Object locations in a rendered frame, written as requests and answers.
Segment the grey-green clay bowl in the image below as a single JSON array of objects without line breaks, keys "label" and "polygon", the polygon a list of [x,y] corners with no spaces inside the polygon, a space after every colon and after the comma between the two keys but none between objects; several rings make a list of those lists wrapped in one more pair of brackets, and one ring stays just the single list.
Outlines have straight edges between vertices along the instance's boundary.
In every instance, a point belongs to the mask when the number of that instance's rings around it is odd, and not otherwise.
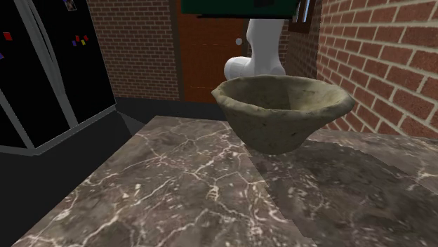
[{"label": "grey-green clay bowl", "polygon": [[299,148],[355,105],[340,86],[300,76],[239,77],[222,82],[211,94],[235,134],[263,154]]}]

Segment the black fridge with magnets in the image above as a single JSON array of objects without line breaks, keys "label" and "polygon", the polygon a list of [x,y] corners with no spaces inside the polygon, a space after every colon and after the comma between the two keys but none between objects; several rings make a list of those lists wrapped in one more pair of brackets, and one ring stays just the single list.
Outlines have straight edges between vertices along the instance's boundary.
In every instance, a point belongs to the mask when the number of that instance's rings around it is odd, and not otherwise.
[{"label": "black fridge with magnets", "polygon": [[87,0],[0,0],[0,153],[41,154],[115,105]]}]

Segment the dark framed window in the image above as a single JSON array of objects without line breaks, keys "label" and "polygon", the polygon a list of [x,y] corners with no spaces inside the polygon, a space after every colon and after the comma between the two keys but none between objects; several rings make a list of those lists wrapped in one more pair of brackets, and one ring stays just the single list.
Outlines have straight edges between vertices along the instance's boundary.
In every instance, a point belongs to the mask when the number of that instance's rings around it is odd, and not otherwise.
[{"label": "dark framed window", "polygon": [[297,0],[295,15],[288,23],[288,31],[308,34],[316,0]]}]

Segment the brown wooden door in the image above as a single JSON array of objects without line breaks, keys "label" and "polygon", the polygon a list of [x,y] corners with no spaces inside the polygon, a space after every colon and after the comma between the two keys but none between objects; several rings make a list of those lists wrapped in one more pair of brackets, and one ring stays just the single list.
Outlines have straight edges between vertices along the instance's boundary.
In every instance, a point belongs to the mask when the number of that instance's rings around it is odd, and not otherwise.
[{"label": "brown wooden door", "polygon": [[225,63],[246,56],[248,20],[198,18],[169,0],[180,100],[214,103],[211,91],[226,80]]}]

